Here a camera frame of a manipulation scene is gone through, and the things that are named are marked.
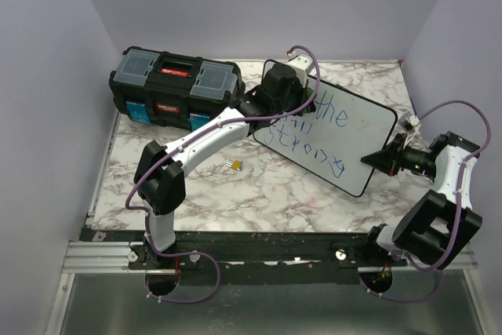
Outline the green black whiteboard eraser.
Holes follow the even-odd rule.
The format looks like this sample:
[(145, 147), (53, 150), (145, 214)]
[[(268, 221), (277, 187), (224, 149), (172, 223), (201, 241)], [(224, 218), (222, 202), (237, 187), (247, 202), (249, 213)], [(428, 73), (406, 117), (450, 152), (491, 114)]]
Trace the green black whiteboard eraser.
[(305, 100), (308, 105), (304, 109), (305, 114), (313, 113), (316, 110), (315, 106), (315, 91), (312, 88), (305, 89)]

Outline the white dry-erase whiteboard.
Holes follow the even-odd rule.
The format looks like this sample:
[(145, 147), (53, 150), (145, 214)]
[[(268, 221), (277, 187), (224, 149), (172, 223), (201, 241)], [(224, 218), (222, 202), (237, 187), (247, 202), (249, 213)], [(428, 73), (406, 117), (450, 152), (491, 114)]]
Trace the white dry-erase whiteboard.
[(380, 151), (398, 121), (392, 108), (348, 88), (348, 76), (322, 73), (315, 110), (289, 116), (253, 134), (268, 147), (353, 197), (364, 193), (373, 168), (361, 158)]

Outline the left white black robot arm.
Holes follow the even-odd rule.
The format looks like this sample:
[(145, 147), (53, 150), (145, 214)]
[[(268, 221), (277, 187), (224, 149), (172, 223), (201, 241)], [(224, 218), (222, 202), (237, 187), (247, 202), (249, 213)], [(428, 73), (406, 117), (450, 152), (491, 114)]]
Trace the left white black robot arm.
[(133, 195), (139, 195), (144, 211), (147, 259), (157, 268), (173, 262), (176, 241), (174, 212), (186, 198), (187, 176), (208, 157), (247, 138), (272, 122), (311, 111), (317, 88), (308, 86), (308, 74), (318, 63), (299, 56), (276, 63), (261, 83), (226, 107), (214, 120), (187, 136), (161, 145), (150, 142), (140, 157)]

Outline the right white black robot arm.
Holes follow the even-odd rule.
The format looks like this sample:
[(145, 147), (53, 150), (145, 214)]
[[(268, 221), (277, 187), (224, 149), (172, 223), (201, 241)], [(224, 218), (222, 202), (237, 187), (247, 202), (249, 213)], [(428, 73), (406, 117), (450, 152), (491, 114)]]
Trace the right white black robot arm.
[(471, 172), (479, 146), (452, 132), (439, 135), (428, 151), (406, 145), (399, 133), (382, 150), (361, 162), (387, 174), (401, 170), (429, 178), (433, 186), (395, 226), (374, 226), (361, 246), (362, 259), (377, 266), (405, 253), (438, 270), (446, 268), (482, 226), (472, 211), (469, 195)]

